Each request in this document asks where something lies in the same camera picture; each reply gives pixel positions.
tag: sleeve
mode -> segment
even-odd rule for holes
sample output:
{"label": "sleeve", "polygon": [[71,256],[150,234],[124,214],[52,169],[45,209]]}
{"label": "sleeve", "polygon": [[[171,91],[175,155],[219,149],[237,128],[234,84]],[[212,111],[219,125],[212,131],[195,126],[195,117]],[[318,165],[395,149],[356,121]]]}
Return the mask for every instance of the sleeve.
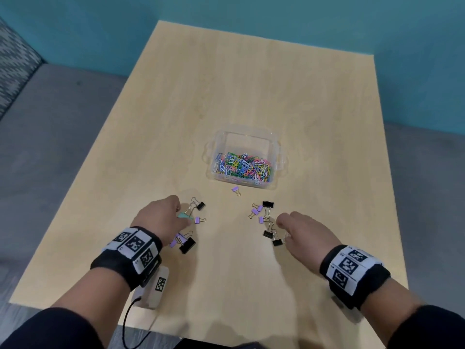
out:
{"label": "sleeve", "polygon": [[40,311],[16,329],[0,349],[104,349],[92,325],[71,310]]}
{"label": "sleeve", "polygon": [[392,335],[387,349],[463,348],[465,320],[451,311],[425,305],[406,319]]}

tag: plastic container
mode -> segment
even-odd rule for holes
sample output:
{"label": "plastic container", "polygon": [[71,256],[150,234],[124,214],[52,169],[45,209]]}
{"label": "plastic container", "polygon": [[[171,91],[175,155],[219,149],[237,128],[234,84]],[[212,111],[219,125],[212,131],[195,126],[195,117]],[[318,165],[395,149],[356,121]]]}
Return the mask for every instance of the plastic container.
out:
{"label": "plastic container", "polygon": [[[267,188],[276,178],[276,171],[284,167],[285,157],[277,134],[268,129],[244,125],[228,125],[218,131],[212,144],[210,172],[214,179],[242,186]],[[221,154],[234,153],[257,156],[266,159],[271,167],[268,180],[259,182],[247,178],[219,174],[218,157]]]}

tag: cable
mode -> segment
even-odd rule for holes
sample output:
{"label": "cable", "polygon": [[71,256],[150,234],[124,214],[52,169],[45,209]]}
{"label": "cable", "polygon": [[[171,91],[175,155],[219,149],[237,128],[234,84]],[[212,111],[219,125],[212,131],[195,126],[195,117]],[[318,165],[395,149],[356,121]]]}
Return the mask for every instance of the cable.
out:
{"label": "cable", "polygon": [[137,346],[135,346],[134,348],[128,348],[127,345],[126,345],[126,340],[124,338],[124,331],[125,331],[125,327],[126,327],[126,318],[127,318],[127,314],[129,314],[129,310],[131,310],[131,307],[138,301],[140,301],[142,299],[142,297],[137,297],[134,299],[134,301],[131,302],[131,305],[129,305],[129,307],[127,308],[127,311],[126,311],[126,314],[124,316],[124,321],[123,321],[123,346],[125,349],[136,349],[138,347],[140,347],[140,345],[143,343],[143,341],[148,337],[148,335],[151,333],[150,331],[148,331],[148,333],[146,334],[146,336],[144,338],[142,338],[142,340],[140,341],[139,344],[137,344]]}

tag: light wood tabletop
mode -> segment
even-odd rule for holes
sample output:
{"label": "light wood tabletop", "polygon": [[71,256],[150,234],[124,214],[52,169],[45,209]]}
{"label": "light wood tabletop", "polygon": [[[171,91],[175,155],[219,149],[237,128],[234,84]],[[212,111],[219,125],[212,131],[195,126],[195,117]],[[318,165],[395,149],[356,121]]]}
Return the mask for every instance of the light wood tabletop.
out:
{"label": "light wood tabletop", "polygon": [[[207,177],[208,144],[227,124],[280,136],[286,164],[272,188],[238,197]],[[205,202],[194,213],[207,222],[192,227],[186,255],[162,251],[160,307],[133,308],[129,326],[225,345],[383,347],[248,218],[262,200],[274,218],[308,214],[407,285],[373,56],[160,21],[11,302],[50,306],[139,209],[169,194]]]}

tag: person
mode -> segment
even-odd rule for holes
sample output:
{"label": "person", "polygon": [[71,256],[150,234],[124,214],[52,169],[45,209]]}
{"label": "person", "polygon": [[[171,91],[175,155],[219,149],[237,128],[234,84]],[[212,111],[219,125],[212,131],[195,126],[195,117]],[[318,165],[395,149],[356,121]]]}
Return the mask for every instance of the person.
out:
{"label": "person", "polygon": [[[130,233],[137,234],[132,234],[126,241],[123,232],[112,241],[118,242],[116,246],[110,242],[92,262],[91,269],[71,289],[49,309],[40,311],[16,329],[0,348],[106,348],[131,290],[150,278],[150,272],[153,273],[160,260],[155,257],[154,246],[161,249],[168,245],[189,225],[188,219],[177,218],[180,207],[179,199],[174,195],[144,207],[129,229]],[[299,212],[282,213],[276,223],[288,232],[286,247],[289,252],[310,272],[326,277],[341,301],[358,307],[388,349],[464,347],[465,320],[462,317],[426,305],[392,279],[371,255],[343,245],[322,223]],[[146,238],[149,245],[146,250],[151,250],[141,251],[150,254],[152,263],[140,275],[134,272],[133,263],[124,265],[126,261],[134,262],[140,254],[124,256],[116,249],[120,249],[121,240],[124,245],[136,245],[134,235],[139,235],[139,240]],[[345,260],[341,263],[342,268],[337,264],[335,268],[351,272],[357,263],[365,272],[353,291],[347,292],[340,286],[347,281],[344,276],[336,277],[336,273],[332,278],[328,276],[334,268],[334,260],[344,253],[352,253],[357,262],[349,257],[352,263]]]}

